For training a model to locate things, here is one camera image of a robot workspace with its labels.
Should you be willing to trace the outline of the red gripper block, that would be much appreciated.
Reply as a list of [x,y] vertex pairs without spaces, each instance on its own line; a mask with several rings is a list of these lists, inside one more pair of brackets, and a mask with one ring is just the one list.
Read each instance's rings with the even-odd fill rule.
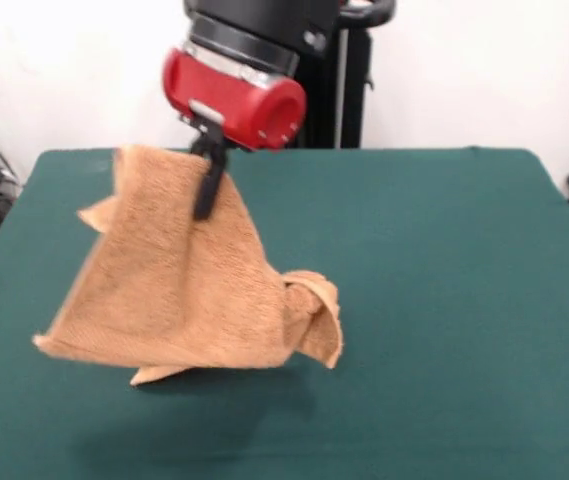
[[[173,49],[163,67],[169,104],[188,123],[208,122],[247,149],[280,149],[294,139],[306,113],[306,93],[295,80],[267,73],[198,46]],[[226,170],[226,146],[200,133],[189,153],[210,162],[193,209],[195,220],[213,210]]]

